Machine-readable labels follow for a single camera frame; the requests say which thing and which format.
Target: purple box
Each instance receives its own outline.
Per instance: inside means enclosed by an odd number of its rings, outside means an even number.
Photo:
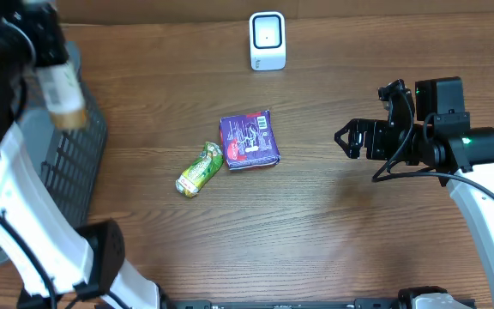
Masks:
[[[222,118],[220,138],[231,170],[276,165],[280,161],[270,111]]]

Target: green snack package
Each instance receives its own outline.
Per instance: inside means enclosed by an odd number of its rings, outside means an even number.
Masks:
[[[215,175],[224,158],[219,145],[205,142],[203,151],[194,163],[188,167],[176,182],[177,190],[187,197],[194,197],[199,190]]]

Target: wooden tabletop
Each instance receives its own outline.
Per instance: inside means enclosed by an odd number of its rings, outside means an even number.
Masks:
[[[494,127],[494,14],[288,21],[286,68],[253,72],[246,21],[71,27],[109,138],[90,221],[113,218],[128,259],[176,300],[353,300],[438,285],[491,307],[467,225],[436,179],[372,184],[334,133],[385,119],[377,88],[460,76],[472,126]],[[174,182],[221,117],[269,109],[276,167]],[[20,278],[0,267],[0,308]]]

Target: brown wall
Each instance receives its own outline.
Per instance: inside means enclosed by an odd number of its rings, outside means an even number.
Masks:
[[[136,24],[242,21],[262,10],[286,18],[494,12],[494,0],[57,0],[64,22]]]

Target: gray plastic basket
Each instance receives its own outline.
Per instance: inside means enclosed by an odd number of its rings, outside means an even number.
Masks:
[[[81,57],[73,43],[68,43],[70,59],[81,82]],[[81,89],[88,112],[83,130],[60,131],[52,124],[45,109],[37,80],[26,78],[28,102],[18,123],[25,137],[27,152],[36,173],[56,205],[72,227],[87,221],[94,182],[107,138],[106,122],[94,97],[84,82]],[[0,264],[8,260],[0,248]]]

